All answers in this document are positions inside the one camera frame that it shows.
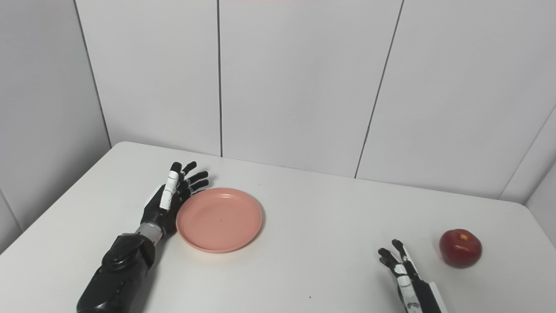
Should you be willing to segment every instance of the white tile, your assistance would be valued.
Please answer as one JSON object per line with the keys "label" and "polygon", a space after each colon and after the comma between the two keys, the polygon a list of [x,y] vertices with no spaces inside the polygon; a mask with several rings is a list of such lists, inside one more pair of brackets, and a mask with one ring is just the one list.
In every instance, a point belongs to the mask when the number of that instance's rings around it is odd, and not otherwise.
{"label": "white tile", "polygon": [[353,177],[401,1],[220,1],[224,156]]}
{"label": "white tile", "polygon": [[552,244],[556,246],[556,166],[548,172],[531,199],[527,207],[537,219]]}
{"label": "white tile", "polygon": [[2,192],[0,192],[0,253],[2,253],[19,235],[21,229],[17,226],[12,212],[9,211]]}
{"label": "white tile", "polygon": [[77,0],[112,144],[220,155],[216,0]]}
{"label": "white tile", "polygon": [[556,113],[552,111],[500,200],[525,203],[556,159]]}
{"label": "white tile", "polygon": [[556,100],[555,11],[406,1],[358,177],[498,198]]}
{"label": "white tile", "polygon": [[74,4],[1,1],[0,21],[0,187],[26,229],[110,147]]}

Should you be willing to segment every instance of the black fingertip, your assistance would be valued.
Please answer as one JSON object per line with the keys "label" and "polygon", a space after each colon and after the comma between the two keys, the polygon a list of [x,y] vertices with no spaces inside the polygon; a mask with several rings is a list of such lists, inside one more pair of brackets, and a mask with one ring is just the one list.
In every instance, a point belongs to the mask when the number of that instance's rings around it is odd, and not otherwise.
{"label": "black fingertip", "polygon": [[390,251],[388,251],[388,249],[386,249],[386,248],[380,248],[379,249],[379,254],[383,257],[386,257],[386,258],[388,258],[391,255]]}
{"label": "black fingertip", "polygon": [[192,161],[189,162],[189,164],[185,165],[185,167],[183,168],[182,172],[187,175],[192,169],[197,167],[197,162]]}
{"label": "black fingertip", "polygon": [[404,244],[397,239],[392,239],[392,246],[394,246],[398,251],[404,249]]}
{"label": "black fingertip", "polygon": [[181,172],[181,163],[180,162],[174,162],[172,164],[172,167],[170,168],[170,170],[173,170],[176,173]]}

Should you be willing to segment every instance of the white table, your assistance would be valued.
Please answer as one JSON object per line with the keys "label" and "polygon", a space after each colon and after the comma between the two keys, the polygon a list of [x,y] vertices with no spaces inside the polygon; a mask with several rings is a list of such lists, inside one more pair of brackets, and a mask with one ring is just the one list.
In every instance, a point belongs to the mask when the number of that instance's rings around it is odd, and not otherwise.
{"label": "white table", "polygon": [[[173,236],[137,312],[402,313],[376,252],[393,250],[393,238],[437,283],[450,313],[554,312],[556,250],[520,204],[132,143],[116,145],[0,256],[2,311],[75,312],[116,236],[135,231],[172,162],[190,160],[213,187],[258,199],[264,227],[227,254]],[[437,242],[452,228],[481,239],[475,266],[442,262]]]}

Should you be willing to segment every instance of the robotic hand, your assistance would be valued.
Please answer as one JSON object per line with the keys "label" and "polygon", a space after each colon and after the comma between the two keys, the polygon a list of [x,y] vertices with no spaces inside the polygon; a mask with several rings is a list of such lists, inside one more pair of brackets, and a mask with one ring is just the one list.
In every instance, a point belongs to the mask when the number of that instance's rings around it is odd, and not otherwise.
{"label": "robotic hand", "polygon": [[392,245],[400,253],[401,262],[388,249],[381,248],[379,249],[380,263],[394,274],[398,295],[405,311],[407,313],[448,313],[436,284],[421,279],[404,244],[394,239]]}
{"label": "robotic hand", "polygon": [[176,214],[182,204],[208,186],[206,171],[186,178],[196,167],[195,161],[183,169],[179,162],[172,164],[166,184],[146,204],[137,231],[118,236],[102,258],[77,303],[77,313],[129,313],[155,261],[156,244],[176,232]]}

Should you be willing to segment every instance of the apple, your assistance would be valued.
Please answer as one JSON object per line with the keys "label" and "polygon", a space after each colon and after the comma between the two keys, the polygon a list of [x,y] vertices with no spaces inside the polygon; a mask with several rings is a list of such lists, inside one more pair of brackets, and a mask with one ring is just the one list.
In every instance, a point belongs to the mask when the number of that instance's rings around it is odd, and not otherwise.
{"label": "apple", "polygon": [[477,263],[483,253],[479,239],[466,229],[445,232],[439,244],[444,262],[456,268],[465,268]]}

